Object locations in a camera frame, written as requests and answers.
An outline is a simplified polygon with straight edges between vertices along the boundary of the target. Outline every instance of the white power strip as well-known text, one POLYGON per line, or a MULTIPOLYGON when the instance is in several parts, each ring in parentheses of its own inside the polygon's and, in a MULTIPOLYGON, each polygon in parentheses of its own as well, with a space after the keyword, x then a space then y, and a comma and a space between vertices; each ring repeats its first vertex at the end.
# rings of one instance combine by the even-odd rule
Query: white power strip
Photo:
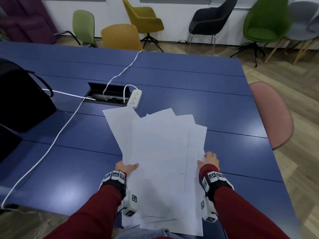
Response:
POLYGON ((131 94, 131 97, 127 103, 127 106, 131 106, 133 107, 134 109, 136 109, 138 107, 138 104, 139 104, 139 101, 141 99, 141 96, 142 96, 142 91, 141 90, 133 90, 132 91, 132 94, 131 94))

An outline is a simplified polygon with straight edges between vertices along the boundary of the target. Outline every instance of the purple armchair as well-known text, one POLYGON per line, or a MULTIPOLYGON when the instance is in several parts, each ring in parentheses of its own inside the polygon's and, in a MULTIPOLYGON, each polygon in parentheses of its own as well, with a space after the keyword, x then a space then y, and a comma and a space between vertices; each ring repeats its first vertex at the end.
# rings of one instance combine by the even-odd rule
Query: purple armchair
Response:
POLYGON ((41 0, 0 0, 0 27, 16 42, 54 44, 57 29, 41 0))

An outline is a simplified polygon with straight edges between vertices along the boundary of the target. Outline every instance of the red sleeve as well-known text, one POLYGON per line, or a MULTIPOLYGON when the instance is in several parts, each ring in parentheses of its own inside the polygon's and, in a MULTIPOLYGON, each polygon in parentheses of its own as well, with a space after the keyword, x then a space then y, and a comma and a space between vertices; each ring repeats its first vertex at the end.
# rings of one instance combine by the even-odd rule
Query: red sleeve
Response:
POLYGON ((112 185, 104 185, 69 219, 45 239, 110 239, 121 194, 112 185))
MULTIPOLYGON (((201 178, 218 169, 204 165, 201 178)), ((289 239, 268 217, 229 187, 221 186, 214 192, 214 205, 229 239, 289 239)))

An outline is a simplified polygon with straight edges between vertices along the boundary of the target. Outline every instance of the person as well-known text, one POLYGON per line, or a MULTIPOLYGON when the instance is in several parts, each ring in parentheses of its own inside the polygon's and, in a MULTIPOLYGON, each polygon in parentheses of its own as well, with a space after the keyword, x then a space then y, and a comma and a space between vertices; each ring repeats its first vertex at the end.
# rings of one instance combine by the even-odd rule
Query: person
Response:
MULTIPOLYGON (((207 152, 204 157, 204 162, 197 161, 201 180, 207 173, 220 171, 216 154, 207 152)), ((122 171, 126 177, 137 168, 138 164, 124 165, 122 161, 115 165, 115 170, 122 171)), ((122 185, 118 181, 108 181, 110 182, 102 185, 98 192, 90 197, 76 213, 47 235, 45 239, 111 238, 115 215, 123 196, 121 194, 122 185)), ((208 198, 214 203, 220 223, 229 239, 289 239, 274 222, 237 194, 230 186, 212 186, 212 184, 207 193, 208 198)), ((117 237, 121 239, 180 238, 173 233, 166 234, 167 231, 164 229, 161 234, 149 232, 150 230, 143 231, 148 231, 148 233, 141 234, 138 230, 133 230, 131 233, 125 234, 123 232, 124 236, 121 236, 122 233, 120 233, 117 237)))

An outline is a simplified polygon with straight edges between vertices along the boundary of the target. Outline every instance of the table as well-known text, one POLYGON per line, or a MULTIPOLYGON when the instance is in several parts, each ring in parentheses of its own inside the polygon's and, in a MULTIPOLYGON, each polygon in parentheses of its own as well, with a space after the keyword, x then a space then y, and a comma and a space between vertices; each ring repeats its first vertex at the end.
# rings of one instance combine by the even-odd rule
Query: table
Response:
MULTIPOLYGON (((79 96, 88 91, 88 82, 107 83, 136 54, 123 50, 8 44, 0 43, 1 57, 41 73, 54 90, 79 96), (28 58, 31 50, 36 52, 28 58)), ((235 190, 289 237, 300 238, 299 222, 242 68, 236 65, 239 61, 152 52, 143 52, 139 58, 116 80, 120 85, 135 82, 143 91, 136 110, 138 115, 170 107, 176 115, 193 114, 197 124, 208 127, 205 151, 217 153, 221 171, 235 190)), ((20 134, 21 144, 0 163, 0 186, 12 187, 42 157, 81 101, 58 93, 52 100, 58 111, 20 134)), ((97 191, 101 177, 122 159, 102 113, 110 108, 114 106, 83 103, 47 157, 17 187, 8 202, 64 215, 78 210, 97 191)), ((213 235, 224 238, 219 223, 212 226, 204 222, 203 229, 205 238, 213 235)))

